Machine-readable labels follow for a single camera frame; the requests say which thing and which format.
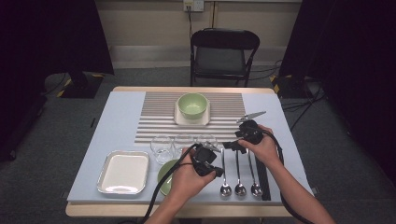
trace white plate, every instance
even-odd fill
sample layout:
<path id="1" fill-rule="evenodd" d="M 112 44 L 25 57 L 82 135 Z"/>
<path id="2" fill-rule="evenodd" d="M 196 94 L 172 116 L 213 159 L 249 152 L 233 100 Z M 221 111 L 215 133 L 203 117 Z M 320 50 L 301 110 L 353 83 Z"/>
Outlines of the white plate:
<path id="1" fill-rule="evenodd" d="M 106 157 L 97 188 L 102 193 L 137 194 L 146 185 L 149 154 L 113 151 Z"/>
<path id="2" fill-rule="evenodd" d="M 175 123 L 178 125 L 206 125 L 210 121 L 210 102 L 207 101 L 207 108 L 200 119 L 185 119 L 178 109 L 178 100 L 175 104 Z"/>

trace black cable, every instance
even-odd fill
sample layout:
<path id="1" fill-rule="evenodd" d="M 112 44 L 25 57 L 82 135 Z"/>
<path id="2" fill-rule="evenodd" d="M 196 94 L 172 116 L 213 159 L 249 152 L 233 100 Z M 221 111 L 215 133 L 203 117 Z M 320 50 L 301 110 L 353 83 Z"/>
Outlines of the black cable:
<path id="1" fill-rule="evenodd" d="M 250 130 L 257 131 L 257 132 L 261 132 L 261 133 L 264 133 L 264 134 L 268 135 L 268 136 L 274 141 L 274 143 L 276 144 L 277 155 L 278 155 L 278 157 L 279 157 L 280 162 L 282 162 L 282 164 L 285 165 L 285 161 L 284 161 L 284 158 L 283 158 L 283 152 L 282 152 L 283 149 L 282 149 L 282 147 L 280 146 L 280 144 L 277 142 L 277 139 L 275 138 L 275 136 L 274 136 L 272 133 L 270 133 L 270 132 L 268 132 L 268 131 L 266 131 L 266 130 L 263 130 L 263 129 L 255 129 L 255 128 L 250 128 L 250 127 L 246 127 L 246 128 L 247 128 L 247 129 L 250 129 Z M 285 206 L 286 210 L 287 210 L 292 216 L 294 216 L 295 218 L 297 218 L 298 220 L 302 221 L 302 222 L 305 223 L 305 224 L 313 224 L 313 222 L 309 221 L 309 220 L 306 219 L 305 217 L 300 216 L 297 212 L 295 212 L 295 211 L 290 207 L 290 205 L 288 204 L 288 202 L 283 198 L 282 192 L 280 192 L 280 200 L 282 201 L 283 206 Z"/>
<path id="2" fill-rule="evenodd" d="M 192 37 L 192 24 L 191 24 L 191 7 L 187 6 L 187 14 L 189 15 L 189 22 L 190 22 L 190 39 Z"/>
<path id="3" fill-rule="evenodd" d="M 312 101 L 308 100 L 308 102 L 306 102 L 306 103 L 309 104 L 309 105 L 306 107 L 306 109 L 303 111 L 303 113 L 301 113 L 301 115 L 297 118 L 297 120 L 294 121 L 293 125 L 291 125 L 290 131 L 292 131 L 292 130 L 294 129 L 294 127 L 296 126 L 297 122 L 303 117 L 303 115 L 305 114 L 305 112 L 306 112 L 315 102 L 317 102 L 317 101 L 319 101 L 319 100 L 321 100 L 321 99 L 324 98 L 325 94 L 322 95 L 320 98 L 318 98 L 318 95 L 319 95 L 319 93 L 320 93 L 321 88 L 322 88 L 322 87 L 321 87 L 321 85 L 320 85 L 319 88 L 318 88 L 318 91 L 317 91 L 317 93 L 315 94 L 314 99 L 313 99 Z"/>
<path id="4" fill-rule="evenodd" d="M 160 191 L 161 186 L 163 185 L 163 182 L 165 182 L 165 180 L 178 168 L 180 167 L 180 162 L 184 160 L 184 158 L 190 153 L 190 151 L 194 148 L 199 146 L 198 144 L 194 144 L 192 146 L 190 146 L 186 152 L 184 152 L 184 154 L 182 154 L 180 156 L 180 159 L 178 159 L 178 161 L 175 163 L 175 165 L 173 165 L 168 172 L 166 172 L 166 174 L 163 176 L 163 178 L 158 182 L 157 187 L 155 188 L 152 197 L 151 197 L 151 201 L 149 203 L 148 206 L 148 211 L 146 212 L 145 216 L 143 217 L 143 219 L 139 222 L 140 224 L 145 223 L 148 219 L 149 219 L 149 214 L 151 213 L 152 207 L 154 206 L 155 203 L 155 199 L 157 198 L 157 194 Z"/>
<path id="5" fill-rule="evenodd" d="M 217 7 L 217 2 L 213 2 L 213 8 Z M 212 10 L 212 24 L 210 28 L 215 28 L 215 15 L 216 15 L 216 10 Z"/>
<path id="6" fill-rule="evenodd" d="M 310 105 L 311 103 L 308 102 L 303 102 L 303 103 L 295 103 L 296 105 L 292 105 L 286 108 L 283 108 L 284 112 L 295 112 L 301 108 L 303 108 L 305 105 Z"/>
<path id="7" fill-rule="evenodd" d="M 264 79 L 264 78 L 268 78 L 268 77 L 270 77 L 271 75 L 273 75 L 275 72 L 276 72 L 276 69 L 278 69 L 278 68 L 280 68 L 280 66 L 277 66 L 277 64 L 279 63 L 279 62 L 282 62 L 283 60 L 277 60 L 275 63 L 274 63 L 274 67 L 273 68 L 269 68 L 269 69 L 265 69 L 265 70 L 255 70 L 255 71 L 250 71 L 250 72 L 267 72 L 267 71 L 273 71 L 272 73 L 270 73 L 269 75 L 266 75 L 266 76 L 264 76 L 264 77 L 255 77 L 255 78 L 250 78 L 249 79 L 249 81 L 250 80 L 259 80 L 259 79 Z"/>
<path id="8" fill-rule="evenodd" d="M 292 102 L 292 103 L 286 103 L 286 104 L 282 104 L 283 105 L 305 105 L 308 102 Z"/>

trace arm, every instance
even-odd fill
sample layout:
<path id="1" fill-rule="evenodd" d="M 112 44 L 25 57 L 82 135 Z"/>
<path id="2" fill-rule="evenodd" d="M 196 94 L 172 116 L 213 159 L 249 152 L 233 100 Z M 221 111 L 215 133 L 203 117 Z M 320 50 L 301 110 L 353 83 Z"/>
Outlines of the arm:
<path id="1" fill-rule="evenodd" d="M 181 164 L 184 163 L 191 163 L 191 157 L 186 156 Z M 192 165 L 181 165 L 172 175 L 172 188 L 169 194 L 166 195 L 146 223 L 171 223 L 178 210 L 210 183 L 215 178 L 215 174 L 215 172 L 212 172 L 206 176 L 199 176 Z"/>
<path id="2" fill-rule="evenodd" d="M 262 125 L 259 127 L 272 132 L 271 129 Z M 283 166 L 277 156 L 276 145 L 270 137 L 264 136 L 258 145 L 244 140 L 239 140 L 238 143 L 253 151 L 257 158 L 267 166 L 283 197 L 297 214 L 314 223 L 335 223 L 323 205 Z"/>

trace white square tray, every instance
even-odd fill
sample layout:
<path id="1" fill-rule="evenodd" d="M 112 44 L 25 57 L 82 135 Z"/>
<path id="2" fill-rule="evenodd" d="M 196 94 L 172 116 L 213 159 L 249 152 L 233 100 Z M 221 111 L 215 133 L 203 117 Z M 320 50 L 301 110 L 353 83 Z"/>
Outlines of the white square tray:
<path id="1" fill-rule="evenodd" d="M 102 193 L 137 194 L 146 185 L 149 155 L 143 151 L 113 151 L 106 157 L 97 188 Z"/>

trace person's left hand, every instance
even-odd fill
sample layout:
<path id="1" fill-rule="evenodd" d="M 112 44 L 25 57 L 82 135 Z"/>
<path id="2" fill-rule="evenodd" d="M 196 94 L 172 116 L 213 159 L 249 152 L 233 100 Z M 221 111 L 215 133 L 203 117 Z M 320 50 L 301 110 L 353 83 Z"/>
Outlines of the person's left hand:
<path id="1" fill-rule="evenodd" d="M 172 175 L 172 188 L 168 196 L 176 196 L 179 200 L 186 202 L 188 199 L 197 195 L 208 183 L 210 183 L 216 176 L 216 172 L 206 176 L 199 176 L 192 166 L 191 155 L 194 149 L 190 151 L 180 164 L 178 169 Z"/>

